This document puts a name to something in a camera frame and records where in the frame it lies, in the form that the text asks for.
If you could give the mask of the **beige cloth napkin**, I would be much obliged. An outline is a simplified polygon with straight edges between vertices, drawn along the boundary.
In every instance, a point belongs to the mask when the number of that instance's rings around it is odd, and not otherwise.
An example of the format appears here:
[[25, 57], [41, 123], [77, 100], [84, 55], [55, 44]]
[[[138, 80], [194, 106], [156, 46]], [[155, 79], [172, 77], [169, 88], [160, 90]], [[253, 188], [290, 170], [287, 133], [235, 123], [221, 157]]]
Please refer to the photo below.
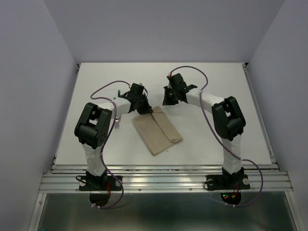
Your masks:
[[132, 124], [152, 155], [160, 154], [183, 140], [159, 106], [149, 114], [134, 117]]

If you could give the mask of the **silver fork teal handle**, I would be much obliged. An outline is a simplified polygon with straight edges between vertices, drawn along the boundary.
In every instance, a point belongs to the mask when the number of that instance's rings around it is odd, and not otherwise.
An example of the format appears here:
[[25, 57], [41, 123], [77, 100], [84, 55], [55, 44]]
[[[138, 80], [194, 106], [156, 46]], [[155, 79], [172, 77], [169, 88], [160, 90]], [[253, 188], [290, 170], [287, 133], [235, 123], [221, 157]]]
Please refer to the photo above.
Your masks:
[[119, 128], [120, 121], [121, 121], [121, 116], [117, 116], [115, 119], [115, 126], [114, 126], [115, 129]]

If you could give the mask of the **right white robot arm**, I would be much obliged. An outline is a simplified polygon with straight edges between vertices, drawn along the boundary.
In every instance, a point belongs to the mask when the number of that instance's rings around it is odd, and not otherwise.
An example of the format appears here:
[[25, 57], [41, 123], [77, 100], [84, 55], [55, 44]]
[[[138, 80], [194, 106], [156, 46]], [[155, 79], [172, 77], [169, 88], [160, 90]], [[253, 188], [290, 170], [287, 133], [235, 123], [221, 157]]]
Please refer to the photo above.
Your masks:
[[222, 184], [232, 188], [239, 182], [236, 174], [242, 168], [240, 157], [241, 135], [246, 126], [246, 120], [235, 97], [227, 98], [204, 93], [196, 85], [187, 85], [181, 74], [167, 76], [168, 85], [164, 87], [164, 106], [176, 105], [179, 102], [198, 106], [204, 115], [209, 112], [212, 115], [213, 126], [206, 121], [214, 133], [214, 136], [223, 147]]

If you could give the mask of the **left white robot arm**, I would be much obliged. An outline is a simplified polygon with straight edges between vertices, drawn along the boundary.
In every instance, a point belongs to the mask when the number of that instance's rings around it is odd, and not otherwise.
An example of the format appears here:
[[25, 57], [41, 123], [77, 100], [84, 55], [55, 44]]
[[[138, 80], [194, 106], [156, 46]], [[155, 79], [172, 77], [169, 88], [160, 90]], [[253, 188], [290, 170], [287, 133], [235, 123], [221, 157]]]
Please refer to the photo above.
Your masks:
[[97, 105], [87, 103], [80, 115], [74, 135], [82, 144], [87, 160], [86, 173], [92, 175], [91, 185], [101, 190], [107, 185], [107, 177], [103, 175], [106, 167], [102, 162], [103, 147], [106, 144], [116, 122], [123, 114], [137, 111], [140, 115], [153, 112], [147, 99], [146, 88], [137, 83], [129, 86], [129, 91], [118, 94], [114, 99], [90, 96], [92, 100], [106, 100]]

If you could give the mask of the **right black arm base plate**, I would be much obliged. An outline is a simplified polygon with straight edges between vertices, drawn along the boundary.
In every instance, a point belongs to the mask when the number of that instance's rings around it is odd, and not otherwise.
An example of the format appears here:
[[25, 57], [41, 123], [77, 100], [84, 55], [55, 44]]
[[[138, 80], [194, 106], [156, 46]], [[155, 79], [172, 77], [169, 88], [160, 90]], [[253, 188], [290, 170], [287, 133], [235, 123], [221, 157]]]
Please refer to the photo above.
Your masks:
[[243, 179], [247, 179], [247, 175], [240, 177], [228, 177], [227, 175], [206, 175], [206, 181], [203, 188], [209, 191], [217, 190], [234, 190], [239, 186], [240, 190], [249, 190], [250, 184], [244, 184]]

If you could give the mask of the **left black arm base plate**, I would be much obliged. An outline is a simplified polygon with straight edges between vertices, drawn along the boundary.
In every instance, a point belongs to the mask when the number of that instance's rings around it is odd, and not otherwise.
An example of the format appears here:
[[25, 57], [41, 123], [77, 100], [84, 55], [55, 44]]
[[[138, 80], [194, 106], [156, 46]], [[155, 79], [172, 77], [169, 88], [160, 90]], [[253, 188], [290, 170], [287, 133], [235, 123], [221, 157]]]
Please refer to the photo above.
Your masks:
[[120, 183], [112, 176], [103, 175], [102, 177], [76, 176], [79, 182], [78, 190], [81, 192], [119, 192]]

